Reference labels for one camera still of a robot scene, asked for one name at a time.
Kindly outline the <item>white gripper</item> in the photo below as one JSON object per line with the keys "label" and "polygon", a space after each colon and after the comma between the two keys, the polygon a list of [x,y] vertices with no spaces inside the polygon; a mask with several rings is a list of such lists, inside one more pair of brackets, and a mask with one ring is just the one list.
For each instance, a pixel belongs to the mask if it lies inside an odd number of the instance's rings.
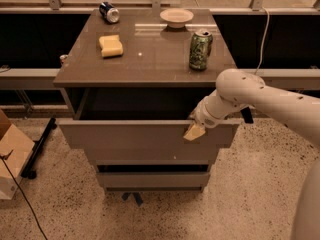
{"label": "white gripper", "polygon": [[241,104],[224,99],[217,90],[205,96],[189,114],[188,118],[194,120],[190,124],[183,138],[193,141],[206,133],[205,128],[215,128],[225,119],[226,116],[246,108]]}

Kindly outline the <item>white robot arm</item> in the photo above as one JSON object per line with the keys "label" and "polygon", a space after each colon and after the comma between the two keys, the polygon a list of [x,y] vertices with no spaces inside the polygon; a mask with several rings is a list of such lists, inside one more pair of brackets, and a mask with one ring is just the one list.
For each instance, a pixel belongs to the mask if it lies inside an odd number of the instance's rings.
{"label": "white robot arm", "polygon": [[[256,75],[239,69],[222,71],[216,89],[191,112],[184,138],[193,141],[234,112],[254,107],[320,147],[320,100],[270,87]],[[320,160],[308,172],[298,199],[290,240],[320,240]]]}

